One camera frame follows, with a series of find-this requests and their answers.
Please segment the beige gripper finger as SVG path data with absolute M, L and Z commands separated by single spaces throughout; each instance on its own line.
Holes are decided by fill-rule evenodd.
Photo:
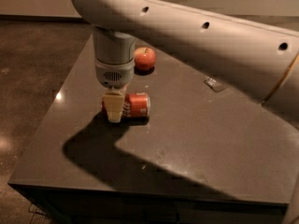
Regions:
M 112 123 L 121 121 L 124 94 L 120 91 L 109 91 L 103 95 L 107 118 Z
M 118 89 L 118 95 L 120 97 L 124 97 L 127 93 L 127 89 L 128 89 L 128 84 L 124 85 L 123 87 Z

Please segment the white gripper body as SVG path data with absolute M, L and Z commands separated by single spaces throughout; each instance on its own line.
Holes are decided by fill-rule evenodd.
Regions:
M 104 87 L 121 89 L 132 81 L 135 41 L 134 36 L 93 27 L 95 72 Z

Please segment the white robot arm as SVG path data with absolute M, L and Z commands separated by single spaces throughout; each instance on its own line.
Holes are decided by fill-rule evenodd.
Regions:
M 299 34 L 161 0 L 71 0 L 93 25 L 95 69 L 108 117 L 121 119 L 136 39 L 299 124 Z

